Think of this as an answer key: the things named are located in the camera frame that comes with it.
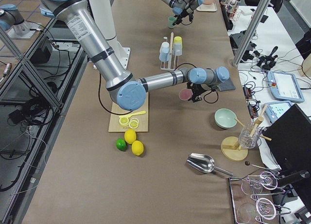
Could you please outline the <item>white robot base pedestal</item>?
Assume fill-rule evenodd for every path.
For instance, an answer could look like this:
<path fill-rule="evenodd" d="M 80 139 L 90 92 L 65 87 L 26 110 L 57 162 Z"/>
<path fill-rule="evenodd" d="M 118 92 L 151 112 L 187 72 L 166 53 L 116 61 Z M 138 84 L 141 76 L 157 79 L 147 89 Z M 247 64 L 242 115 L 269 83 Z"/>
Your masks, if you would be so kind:
<path fill-rule="evenodd" d="M 113 48 L 123 68 L 127 69 L 131 49 L 123 47 L 117 39 L 110 0 L 88 0 L 88 2 L 96 25 Z"/>

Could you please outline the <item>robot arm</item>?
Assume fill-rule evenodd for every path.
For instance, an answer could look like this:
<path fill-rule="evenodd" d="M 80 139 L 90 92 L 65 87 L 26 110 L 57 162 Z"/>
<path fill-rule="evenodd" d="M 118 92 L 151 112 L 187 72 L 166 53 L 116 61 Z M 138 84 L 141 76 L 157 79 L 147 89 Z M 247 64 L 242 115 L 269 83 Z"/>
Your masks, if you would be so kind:
<path fill-rule="evenodd" d="M 189 24 L 193 22 L 193 14 L 197 7 L 204 3 L 204 0 L 162 0 L 172 8 L 175 21 L 173 26 L 182 23 L 183 18 L 189 17 Z"/>
<path fill-rule="evenodd" d="M 95 8 L 87 10 L 89 0 L 40 0 L 41 13 L 66 23 L 77 41 L 83 47 L 93 64 L 106 81 L 106 89 L 112 101 L 120 108 L 134 111 L 143 106 L 146 93 L 177 84 L 190 82 L 204 84 L 210 88 L 227 81 L 229 71 L 217 69 L 181 68 L 159 75 L 135 79 L 115 55 L 94 21 Z"/>

